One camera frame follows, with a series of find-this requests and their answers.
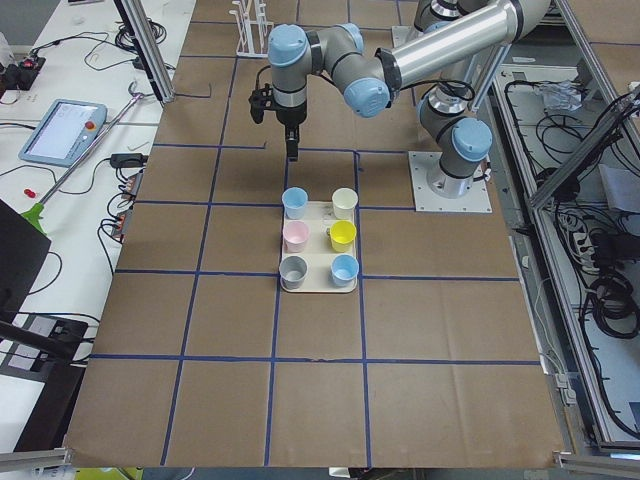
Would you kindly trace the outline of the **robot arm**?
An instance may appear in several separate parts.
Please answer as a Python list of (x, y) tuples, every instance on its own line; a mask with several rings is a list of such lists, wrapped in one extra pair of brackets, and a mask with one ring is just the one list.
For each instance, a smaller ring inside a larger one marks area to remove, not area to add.
[(418, 36), (430, 33), (466, 14), (456, 0), (420, 0), (414, 15), (413, 33)]
[(464, 113), (482, 91), (471, 84), (474, 57), (489, 47), (510, 46), (532, 31), (548, 8), (546, 1), (489, 1), (466, 10), (455, 1), (422, 1), (416, 36), (392, 50), (380, 48), (372, 58), (364, 57), (362, 35), (352, 23), (310, 31), (278, 25), (268, 37), (272, 81), (252, 92), (252, 119), (261, 123), (265, 111), (274, 112), (284, 127), (287, 157), (295, 161), (299, 127), (307, 116), (308, 76), (327, 73), (351, 110), (372, 118), (401, 91), (438, 74), (438, 85), (417, 110), (422, 127), (442, 150), (426, 178), (437, 195), (460, 198), (493, 143), (489, 127)]

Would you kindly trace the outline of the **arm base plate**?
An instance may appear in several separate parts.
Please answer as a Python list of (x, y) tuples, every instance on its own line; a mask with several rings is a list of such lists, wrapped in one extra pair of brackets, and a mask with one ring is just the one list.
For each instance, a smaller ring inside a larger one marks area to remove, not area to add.
[(392, 26), (391, 35), (393, 57), (400, 63), (407, 63), (409, 58), (418, 50), (416, 43), (419, 38), (424, 36), (424, 33), (414, 26)]
[(487, 182), (478, 166), (469, 181), (436, 179), (440, 152), (408, 153), (415, 210), (422, 213), (490, 214)]

